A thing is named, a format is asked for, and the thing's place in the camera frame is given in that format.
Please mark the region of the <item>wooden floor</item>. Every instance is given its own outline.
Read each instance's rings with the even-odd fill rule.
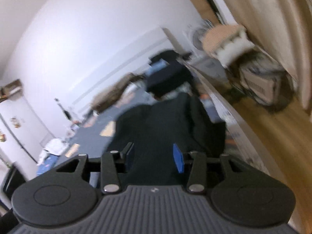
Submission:
[[[308,114],[296,99],[275,114],[250,98],[233,107],[269,150],[294,191],[301,232],[312,233],[312,124]]]

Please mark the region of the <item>curtain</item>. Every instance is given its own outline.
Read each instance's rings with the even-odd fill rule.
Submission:
[[[224,0],[250,39],[277,60],[298,84],[304,109],[312,97],[311,0]]]

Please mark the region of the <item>silver screw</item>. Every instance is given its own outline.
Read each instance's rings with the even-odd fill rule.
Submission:
[[[104,187],[105,192],[117,192],[119,190],[119,186],[115,184],[109,184]]]
[[[194,184],[194,185],[190,185],[188,187],[188,190],[190,190],[191,192],[202,192],[205,190],[205,187],[200,184]]]

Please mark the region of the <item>yellow sticky note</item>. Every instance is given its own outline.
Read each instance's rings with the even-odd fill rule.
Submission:
[[[69,149],[69,151],[67,151],[67,153],[65,154],[65,157],[69,158],[72,156],[72,154],[76,153],[77,150],[79,149],[80,145],[79,144],[73,144],[73,146],[71,146],[71,148]]]
[[[100,136],[112,137],[115,133],[115,125],[116,125],[116,122],[114,121],[111,121],[110,123],[108,123],[107,126],[100,133]]]

